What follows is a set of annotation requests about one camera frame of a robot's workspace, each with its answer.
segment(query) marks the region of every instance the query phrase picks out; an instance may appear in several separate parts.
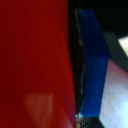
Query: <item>red surface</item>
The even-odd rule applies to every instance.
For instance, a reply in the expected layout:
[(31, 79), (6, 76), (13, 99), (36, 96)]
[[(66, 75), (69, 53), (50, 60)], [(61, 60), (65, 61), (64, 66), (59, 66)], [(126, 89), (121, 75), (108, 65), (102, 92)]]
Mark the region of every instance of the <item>red surface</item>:
[(109, 61), (100, 120), (105, 128), (128, 128), (128, 73)]
[(75, 126), (68, 0), (0, 1), (0, 128)]

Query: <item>blue panel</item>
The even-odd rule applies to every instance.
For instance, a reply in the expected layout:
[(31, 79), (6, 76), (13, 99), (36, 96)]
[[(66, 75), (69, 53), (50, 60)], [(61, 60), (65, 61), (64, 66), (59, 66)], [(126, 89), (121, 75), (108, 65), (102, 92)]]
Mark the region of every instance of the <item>blue panel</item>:
[(77, 13), (86, 56), (110, 57), (111, 54), (93, 10), (77, 9)]
[(108, 58), (86, 57), (84, 101), (81, 113), (84, 116), (99, 116)]
[(85, 50), (85, 85), (81, 113), (99, 116), (110, 51), (93, 10), (79, 10), (78, 22)]

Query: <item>blue edge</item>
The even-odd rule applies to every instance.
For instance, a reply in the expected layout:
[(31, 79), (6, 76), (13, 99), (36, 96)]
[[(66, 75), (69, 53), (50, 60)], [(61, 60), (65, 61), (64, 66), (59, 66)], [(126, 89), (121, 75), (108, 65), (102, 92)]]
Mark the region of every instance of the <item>blue edge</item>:
[(77, 14), (86, 56), (81, 114), (87, 117), (98, 117), (111, 53), (93, 10), (77, 9)]

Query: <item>red object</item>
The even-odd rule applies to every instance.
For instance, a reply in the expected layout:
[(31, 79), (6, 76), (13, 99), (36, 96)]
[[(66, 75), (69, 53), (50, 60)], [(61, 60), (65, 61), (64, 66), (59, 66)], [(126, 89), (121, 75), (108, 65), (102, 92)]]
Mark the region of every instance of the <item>red object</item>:
[(75, 127), (68, 0), (0, 1), (0, 128)]

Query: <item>dark background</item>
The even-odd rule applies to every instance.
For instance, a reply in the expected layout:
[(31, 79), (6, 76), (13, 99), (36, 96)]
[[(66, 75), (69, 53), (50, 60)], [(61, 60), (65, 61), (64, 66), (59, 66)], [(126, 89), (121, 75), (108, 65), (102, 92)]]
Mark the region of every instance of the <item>dark background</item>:
[(128, 35), (127, 0), (69, 0), (69, 6), (93, 9), (102, 31), (113, 31), (118, 37)]

